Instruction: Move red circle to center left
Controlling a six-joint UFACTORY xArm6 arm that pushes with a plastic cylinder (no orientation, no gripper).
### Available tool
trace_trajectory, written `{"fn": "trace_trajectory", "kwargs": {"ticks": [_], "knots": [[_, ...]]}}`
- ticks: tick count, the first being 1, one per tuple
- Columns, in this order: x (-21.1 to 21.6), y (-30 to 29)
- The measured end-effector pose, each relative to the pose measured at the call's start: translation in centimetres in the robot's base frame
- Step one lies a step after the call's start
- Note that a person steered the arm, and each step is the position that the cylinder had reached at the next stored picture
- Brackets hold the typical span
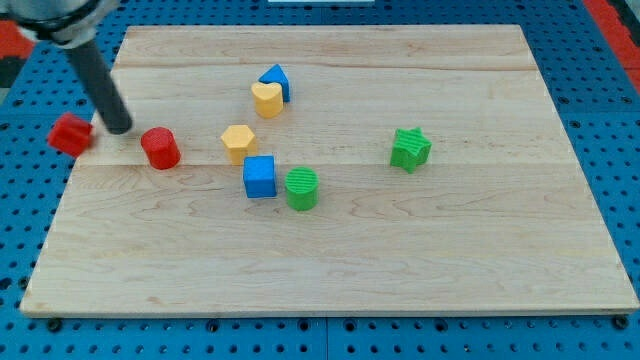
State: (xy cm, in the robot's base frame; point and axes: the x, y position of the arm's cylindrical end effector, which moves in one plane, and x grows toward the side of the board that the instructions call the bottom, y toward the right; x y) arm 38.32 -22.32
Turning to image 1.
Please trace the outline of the grey robot arm end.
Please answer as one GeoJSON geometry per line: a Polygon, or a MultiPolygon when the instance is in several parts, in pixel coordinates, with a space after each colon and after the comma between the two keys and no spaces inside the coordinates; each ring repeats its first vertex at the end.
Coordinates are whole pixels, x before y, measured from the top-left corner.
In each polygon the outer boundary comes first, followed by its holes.
{"type": "Polygon", "coordinates": [[[33,42],[72,49],[93,40],[97,25],[119,0],[1,0],[1,16],[14,21],[33,42]]]}

